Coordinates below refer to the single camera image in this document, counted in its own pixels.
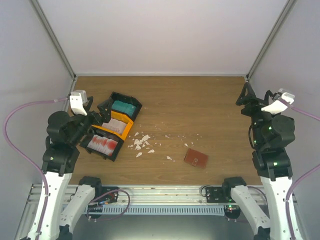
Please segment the brown leather card holder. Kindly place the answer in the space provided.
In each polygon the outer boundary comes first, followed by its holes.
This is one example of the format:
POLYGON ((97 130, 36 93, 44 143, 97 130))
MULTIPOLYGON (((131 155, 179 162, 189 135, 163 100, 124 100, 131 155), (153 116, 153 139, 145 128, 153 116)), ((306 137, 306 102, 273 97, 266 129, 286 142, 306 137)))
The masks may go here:
POLYGON ((197 150, 189 148, 184 157, 184 162, 197 168, 205 169, 209 156, 197 150))

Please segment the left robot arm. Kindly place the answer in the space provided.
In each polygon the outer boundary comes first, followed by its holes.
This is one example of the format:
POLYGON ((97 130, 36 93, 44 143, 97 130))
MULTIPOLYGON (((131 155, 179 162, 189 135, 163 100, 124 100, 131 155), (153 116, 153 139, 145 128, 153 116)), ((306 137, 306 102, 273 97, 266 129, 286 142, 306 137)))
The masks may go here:
POLYGON ((47 120, 45 152, 40 172, 42 190, 27 240, 71 240, 76 224, 90 201, 103 197, 101 180, 85 176, 75 195, 63 208, 67 187, 72 178, 80 152, 80 141, 93 133, 93 125, 101 125, 111 118, 112 99, 103 102, 99 112, 91 111, 94 98, 72 94, 69 97, 71 111, 56 111, 47 120))

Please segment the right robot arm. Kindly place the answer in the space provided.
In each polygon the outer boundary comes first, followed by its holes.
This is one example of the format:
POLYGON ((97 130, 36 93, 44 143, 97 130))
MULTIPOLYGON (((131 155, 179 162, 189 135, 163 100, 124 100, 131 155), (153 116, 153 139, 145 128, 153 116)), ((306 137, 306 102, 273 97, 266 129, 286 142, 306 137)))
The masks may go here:
POLYGON ((282 114, 286 109, 283 100, 291 103, 294 95, 283 89, 276 93, 268 90, 261 99, 246 82, 236 101, 237 106, 243 106, 241 114, 251 119, 248 139, 252 162, 266 195, 268 214, 259 207, 242 177, 226 178, 221 196, 239 206, 256 240, 303 239, 292 197, 292 165, 285 149, 296 139, 295 121, 282 114))

